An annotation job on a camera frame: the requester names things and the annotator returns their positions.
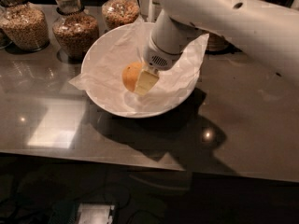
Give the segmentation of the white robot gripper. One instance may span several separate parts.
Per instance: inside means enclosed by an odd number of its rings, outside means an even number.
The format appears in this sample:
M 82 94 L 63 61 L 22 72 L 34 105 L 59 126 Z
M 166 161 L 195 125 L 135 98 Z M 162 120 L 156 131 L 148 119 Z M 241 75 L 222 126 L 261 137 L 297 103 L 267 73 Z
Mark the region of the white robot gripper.
M 148 66 L 144 66 L 137 78 L 134 93 L 145 95 L 159 80 L 159 71 L 170 70 L 180 58 L 180 54 L 168 54 L 159 49 L 153 39 L 149 37 L 143 49 L 143 60 Z

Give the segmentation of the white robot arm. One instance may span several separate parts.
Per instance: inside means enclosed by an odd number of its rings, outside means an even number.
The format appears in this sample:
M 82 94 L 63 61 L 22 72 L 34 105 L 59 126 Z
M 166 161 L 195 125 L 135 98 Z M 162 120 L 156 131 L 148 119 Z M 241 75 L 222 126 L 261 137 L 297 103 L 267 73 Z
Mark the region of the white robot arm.
M 299 84 L 299 11 L 259 0 L 159 0 L 135 92 L 146 94 L 204 31 Z

